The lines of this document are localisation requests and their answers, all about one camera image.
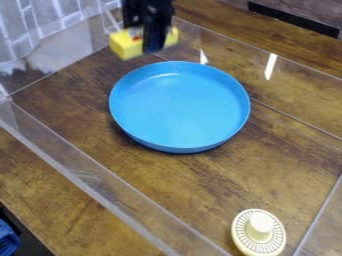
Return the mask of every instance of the yellow sponge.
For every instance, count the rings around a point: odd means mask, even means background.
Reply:
[[[177,43],[179,31],[172,27],[168,33],[164,47]],[[136,29],[124,29],[120,32],[109,35],[111,50],[119,55],[123,60],[135,58],[143,54],[143,38],[141,31]]]

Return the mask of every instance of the gray tile wall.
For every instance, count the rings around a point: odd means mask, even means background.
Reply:
[[[120,0],[0,0],[0,63],[25,57],[41,38]]]

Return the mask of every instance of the cream plastic cap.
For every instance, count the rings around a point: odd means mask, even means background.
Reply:
[[[239,213],[231,226],[232,240],[247,256],[276,256],[286,244],[286,231],[278,218],[260,209]]]

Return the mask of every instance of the clear acrylic enclosure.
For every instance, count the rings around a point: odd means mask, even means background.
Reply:
[[[1,127],[167,255],[238,254],[230,227],[248,208],[283,221],[284,255],[338,255],[342,80],[179,18],[177,45],[124,62],[107,47],[119,7],[103,0],[0,63]],[[127,72],[169,60],[227,72],[252,102],[240,133],[200,154],[144,148],[108,111]]]

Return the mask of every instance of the blue object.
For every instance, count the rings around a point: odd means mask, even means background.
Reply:
[[[10,256],[17,250],[20,239],[12,228],[0,219],[0,256]]]
[[[250,98],[239,82],[216,68],[169,61],[119,80],[109,110],[139,143],[164,152],[195,153],[223,144],[242,129]]]

